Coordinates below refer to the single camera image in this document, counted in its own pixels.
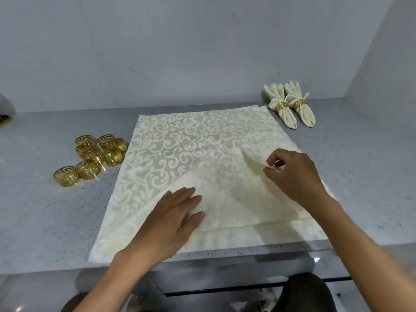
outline countertop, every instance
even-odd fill
[[[308,100],[317,124],[279,125],[315,161],[354,221],[382,245],[416,243],[416,141],[352,109],[343,99]],[[0,129],[0,274],[94,267],[88,256],[118,167],[61,188],[53,172],[75,165],[74,140],[112,133],[129,141],[139,115],[230,109],[214,104],[22,113]],[[177,254],[171,261],[324,250],[328,241]]]

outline cream fabric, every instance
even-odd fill
[[[264,90],[266,91],[266,93],[268,94],[268,96],[270,98],[270,103],[268,105],[268,108],[270,108],[271,110],[277,111],[276,106],[279,103],[287,102],[285,97],[284,97],[283,84],[277,85],[275,83],[275,84],[270,85],[270,87],[267,86],[267,85],[264,85]],[[285,107],[285,108],[279,110],[278,115],[283,120],[283,123],[286,126],[288,126],[291,129],[296,129],[297,128],[296,118],[293,115],[293,113],[292,113],[292,111],[290,110],[289,107]]]
[[[308,92],[302,97],[302,92],[300,91],[299,82],[297,82],[295,85],[293,81],[290,81],[289,83],[286,83],[284,85],[284,89],[286,91],[286,94],[287,94],[286,99],[290,107],[292,107],[298,99],[306,99],[309,96],[309,92]],[[312,110],[310,109],[309,105],[307,104],[300,105],[296,109],[296,111],[300,119],[306,126],[313,127],[315,125],[316,123],[315,116]]]
[[[264,176],[276,148],[299,151],[265,106],[140,116],[89,260],[110,262],[167,190],[191,186],[206,217],[182,252],[325,239]]]

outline hand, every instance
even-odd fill
[[[293,199],[309,213],[310,205],[316,200],[329,196],[321,182],[314,162],[305,153],[275,150],[267,159],[269,166],[283,166],[275,171],[264,168],[266,176],[272,180],[290,199]]]
[[[205,217],[199,212],[188,219],[202,200],[202,196],[191,197],[193,193],[194,187],[164,194],[122,252],[130,257],[137,253],[138,260],[145,257],[150,266],[175,255]]]

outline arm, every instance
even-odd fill
[[[264,173],[319,223],[372,311],[416,311],[416,284],[326,193],[306,154],[278,149],[267,163],[285,165]]]
[[[168,191],[157,203],[130,244],[116,254],[103,278],[85,297],[76,312],[118,312],[136,283],[156,263],[173,255],[188,241],[205,214],[188,219],[200,202],[191,197],[195,188]]]

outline black trim strip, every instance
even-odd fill
[[[351,276],[346,277],[335,277],[335,278],[324,278],[322,279],[326,283],[334,283],[337,281],[348,281],[352,280]],[[178,297],[186,296],[190,294],[204,294],[204,293],[222,293],[225,291],[240,291],[240,290],[252,290],[252,289],[262,289],[262,288],[274,288],[282,287],[286,282],[282,281],[280,283],[268,283],[268,284],[251,284],[248,286],[234,286],[234,287],[223,287],[223,288],[212,288],[212,289],[201,289],[201,290],[189,290],[189,291],[177,291],[177,292],[167,292],[165,293],[166,297]]]

